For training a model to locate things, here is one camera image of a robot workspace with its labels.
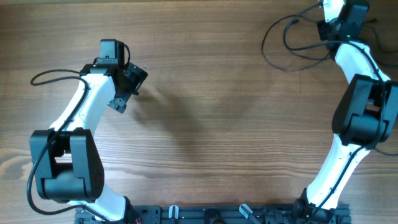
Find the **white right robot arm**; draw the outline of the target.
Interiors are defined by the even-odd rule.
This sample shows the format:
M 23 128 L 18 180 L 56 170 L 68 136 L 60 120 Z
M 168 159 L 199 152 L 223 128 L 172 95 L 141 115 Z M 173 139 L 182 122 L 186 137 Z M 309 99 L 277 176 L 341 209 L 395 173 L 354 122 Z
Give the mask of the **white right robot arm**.
M 330 151 L 313 182 L 293 206 L 293 220 L 330 223 L 355 168 L 391 135 L 397 117 L 397 83 L 378 67 L 358 40 L 369 10 L 366 1 L 319 1 L 323 45 L 349 83 L 332 119 Z

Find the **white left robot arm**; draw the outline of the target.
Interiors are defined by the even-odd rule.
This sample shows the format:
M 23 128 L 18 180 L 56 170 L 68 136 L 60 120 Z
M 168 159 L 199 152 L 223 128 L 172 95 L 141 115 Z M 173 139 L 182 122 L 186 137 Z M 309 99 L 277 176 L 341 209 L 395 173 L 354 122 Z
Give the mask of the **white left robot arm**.
M 27 202 L 42 215 L 77 209 L 85 221 L 142 223 L 130 200 L 104 182 L 104 168 L 94 135 L 106 109 L 123 113 L 147 72 L 130 61 L 129 47 L 116 39 L 100 42 L 99 57 L 80 71 L 68 70 L 79 86 L 62 115 L 30 137 L 33 167 L 27 181 Z

